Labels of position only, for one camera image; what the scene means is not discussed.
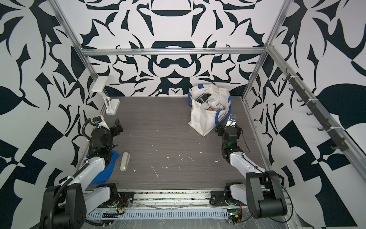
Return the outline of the white canvas bag blue handles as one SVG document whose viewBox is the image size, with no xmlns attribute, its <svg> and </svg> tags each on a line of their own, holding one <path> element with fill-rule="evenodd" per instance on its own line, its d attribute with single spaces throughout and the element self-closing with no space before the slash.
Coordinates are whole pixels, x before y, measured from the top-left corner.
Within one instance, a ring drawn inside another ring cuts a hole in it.
<svg viewBox="0 0 366 229">
<path fill-rule="evenodd" d="M 201 94 L 211 94 L 203 104 L 196 102 Z M 198 84 L 188 91 L 188 104 L 191 107 L 189 126 L 201 136 L 206 136 L 217 125 L 224 125 L 232 111 L 232 97 L 227 88 L 214 84 Z"/>
</svg>

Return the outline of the black round alarm clock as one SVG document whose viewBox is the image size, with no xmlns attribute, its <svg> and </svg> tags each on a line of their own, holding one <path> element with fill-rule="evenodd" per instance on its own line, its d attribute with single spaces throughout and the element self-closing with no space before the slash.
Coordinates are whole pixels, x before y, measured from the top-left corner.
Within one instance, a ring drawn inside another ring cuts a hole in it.
<svg viewBox="0 0 366 229">
<path fill-rule="evenodd" d="M 203 104 L 210 98 L 210 96 L 211 94 L 208 93 L 201 94 L 199 97 L 196 98 L 196 102 Z"/>
</svg>

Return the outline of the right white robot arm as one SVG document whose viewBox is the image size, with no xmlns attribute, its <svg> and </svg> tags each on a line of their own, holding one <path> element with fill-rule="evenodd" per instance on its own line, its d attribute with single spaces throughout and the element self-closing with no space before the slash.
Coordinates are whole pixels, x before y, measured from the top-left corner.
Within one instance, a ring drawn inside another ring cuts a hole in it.
<svg viewBox="0 0 366 229">
<path fill-rule="evenodd" d="M 279 175 L 255 164 L 239 147 L 237 140 L 242 129 L 237 126 L 218 125 L 215 132 L 222 137 L 223 159 L 236 168 L 246 180 L 245 184 L 227 184 L 226 196 L 245 204 L 254 219 L 275 220 L 275 217 L 287 215 L 285 188 L 279 181 Z"/>
</svg>

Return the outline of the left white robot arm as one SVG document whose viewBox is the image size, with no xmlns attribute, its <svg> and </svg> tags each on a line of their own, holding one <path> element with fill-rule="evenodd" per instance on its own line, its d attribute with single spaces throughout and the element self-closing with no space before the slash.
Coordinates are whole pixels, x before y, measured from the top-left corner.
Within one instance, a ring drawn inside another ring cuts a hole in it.
<svg viewBox="0 0 366 229">
<path fill-rule="evenodd" d="M 89 146 L 84 164 L 58 186 L 48 187 L 43 195 L 39 227 L 41 229 L 79 229 L 85 223 L 95 227 L 108 227 L 87 216 L 101 205 L 112 206 L 119 198 L 114 183 L 96 187 L 85 194 L 86 188 L 110 165 L 113 159 L 113 138 L 123 132 L 119 119 L 109 127 L 102 115 L 87 119 L 81 128 Z"/>
</svg>

